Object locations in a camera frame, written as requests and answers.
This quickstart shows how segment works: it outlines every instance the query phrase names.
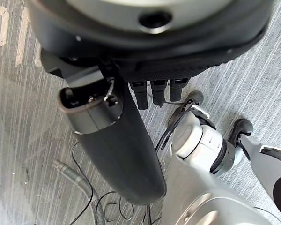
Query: screw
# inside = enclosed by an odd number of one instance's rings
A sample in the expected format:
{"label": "screw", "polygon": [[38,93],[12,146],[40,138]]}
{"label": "screw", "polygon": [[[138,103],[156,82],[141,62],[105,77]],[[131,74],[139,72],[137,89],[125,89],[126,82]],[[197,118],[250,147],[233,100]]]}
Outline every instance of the screw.
{"label": "screw", "polygon": [[186,214],[184,217],[184,222],[186,222],[189,219],[189,214]]}

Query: round hole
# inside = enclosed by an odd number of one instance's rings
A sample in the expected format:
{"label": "round hole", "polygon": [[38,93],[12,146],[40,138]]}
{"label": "round hole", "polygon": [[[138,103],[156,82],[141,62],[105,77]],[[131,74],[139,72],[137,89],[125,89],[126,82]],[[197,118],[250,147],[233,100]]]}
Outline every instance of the round hole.
{"label": "round hole", "polygon": [[142,15],[139,22],[144,32],[159,34],[170,27],[171,20],[172,16],[167,12],[153,12]]}

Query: black rubber foot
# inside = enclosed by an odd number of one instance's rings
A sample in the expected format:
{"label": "black rubber foot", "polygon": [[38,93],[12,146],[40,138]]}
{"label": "black rubber foot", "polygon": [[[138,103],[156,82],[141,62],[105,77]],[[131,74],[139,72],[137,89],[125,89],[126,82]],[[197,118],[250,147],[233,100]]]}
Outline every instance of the black rubber foot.
{"label": "black rubber foot", "polygon": [[232,132],[229,137],[229,142],[234,146],[237,145],[236,140],[239,134],[252,135],[253,125],[247,119],[238,119],[235,121]]}
{"label": "black rubber foot", "polygon": [[[201,91],[199,90],[195,90],[195,91],[192,91],[186,98],[186,100],[184,101],[185,103],[188,102],[189,100],[194,100],[198,105],[201,105],[204,101],[204,96],[202,94]],[[172,116],[170,117],[169,119],[169,122],[168,122],[168,128],[170,126],[172,126],[179,118],[180,116],[182,115],[184,109],[183,109],[183,105],[181,105],[178,109],[176,109],[174,111],[174,113],[172,114]]]}
{"label": "black rubber foot", "polygon": [[199,105],[201,105],[204,101],[204,96],[201,91],[194,90],[187,96],[185,102],[187,102],[191,99],[195,100]]}

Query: black cable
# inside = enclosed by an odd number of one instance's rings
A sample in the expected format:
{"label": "black cable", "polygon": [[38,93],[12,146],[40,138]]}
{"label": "black cable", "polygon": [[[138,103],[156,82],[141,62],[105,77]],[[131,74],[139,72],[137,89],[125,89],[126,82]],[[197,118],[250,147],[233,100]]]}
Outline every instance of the black cable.
{"label": "black cable", "polygon": [[192,102],[187,102],[184,103],[184,107],[186,107],[187,105],[189,105],[189,108],[183,112],[183,114],[179,117],[179,119],[173,124],[173,126],[168,127],[165,132],[163,133],[162,137],[159,139],[158,144],[156,145],[155,151],[156,154],[158,153],[159,150],[163,150],[167,144],[167,142],[170,139],[170,136],[172,135],[172,133],[174,132],[175,128],[178,126],[178,124],[180,123],[180,121],[187,115],[187,113],[192,109],[192,106],[195,104],[193,101]]}
{"label": "black cable", "polygon": [[107,193],[105,193],[101,198],[99,198],[99,201],[97,202],[97,205],[96,205],[96,210],[95,210],[95,221],[97,221],[97,211],[98,211],[98,206],[101,202],[101,200],[106,197],[107,195],[110,195],[110,194],[113,194],[113,193],[116,193],[115,191],[109,191]]}
{"label": "black cable", "polygon": [[147,215],[148,225],[152,225],[150,205],[146,205],[146,215]]}
{"label": "black cable", "polygon": [[81,169],[81,167],[79,166],[79,164],[77,163],[77,161],[76,161],[76,159],[75,159],[75,157],[74,157],[74,149],[75,149],[75,147],[76,147],[76,145],[77,145],[78,143],[79,143],[79,142],[77,142],[77,143],[73,146],[73,148],[72,148],[72,159],[73,159],[73,161],[75,162],[75,164],[76,164],[76,166],[78,167],[78,169],[79,169],[79,171],[81,172],[81,174],[83,175],[84,179],[86,179],[86,181],[88,182],[90,188],[92,189],[92,195],[91,195],[91,197],[90,197],[90,199],[89,199],[88,204],[87,204],[87,205],[85,206],[85,208],[81,211],[81,213],[70,223],[70,225],[73,225],[73,224],[83,215],[83,213],[84,213],[84,212],[86,211],[86,209],[89,207],[89,205],[90,205],[90,203],[91,203],[91,201],[92,201],[92,199],[93,199],[93,194],[94,194],[94,190],[93,190],[92,185],[90,184],[90,181],[88,180],[87,176],[85,175],[85,173],[83,172],[83,170]]}
{"label": "black cable", "polygon": [[119,212],[120,212],[120,215],[121,215],[121,217],[124,219],[124,220],[131,220],[132,219],[132,217],[134,216],[134,206],[133,206],[133,204],[131,204],[131,206],[132,206],[132,215],[130,216],[130,217],[128,217],[128,218],[126,218],[125,216],[124,216],[124,214],[122,213],[122,209],[121,209],[121,200],[122,200],[122,197],[120,196],[120,199],[119,199],[119,201],[118,201],[118,210],[119,210]]}
{"label": "black cable", "polygon": [[[144,217],[142,219],[142,222],[141,222],[141,225],[144,225],[144,222],[145,222],[145,218],[146,218],[146,213],[144,214]],[[161,219],[161,217],[157,218],[156,220],[154,220],[151,225],[153,225],[154,223],[157,223],[159,220]]]}
{"label": "black cable", "polygon": [[254,208],[256,208],[256,209],[258,209],[258,210],[262,210],[262,211],[264,211],[264,212],[267,212],[267,213],[271,214],[273,217],[275,217],[275,218],[281,223],[281,220],[279,220],[279,218],[276,217],[273,213],[271,213],[271,212],[269,212],[269,211],[267,211],[267,210],[265,210],[265,209],[263,209],[263,208],[259,208],[259,207],[254,207]]}

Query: white robot part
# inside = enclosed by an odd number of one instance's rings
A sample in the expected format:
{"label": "white robot part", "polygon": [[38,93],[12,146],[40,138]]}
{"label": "white robot part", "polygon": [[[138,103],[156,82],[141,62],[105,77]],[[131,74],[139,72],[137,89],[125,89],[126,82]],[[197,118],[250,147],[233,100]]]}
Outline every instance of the white robot part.
{"label": "white robot part", "polygon": [[174,131],[171,151],[189,165],[210,171],[222,148],[222,135],[208,125],[200,125],[192,113],[180,122]]}
{"label": "white robot part", "polygon": [[271,199],[274,199],[274,185],[281,177],[281,161],[272,156],[263,154],[261,151],[264,148],[281,151],[281,148],[274,147],[270,144],[261,143],[255,137],[246,136],[243,134],[240,135],[239,142],[245,148],[250,158],[252,170],[254,171],[258,180]]}

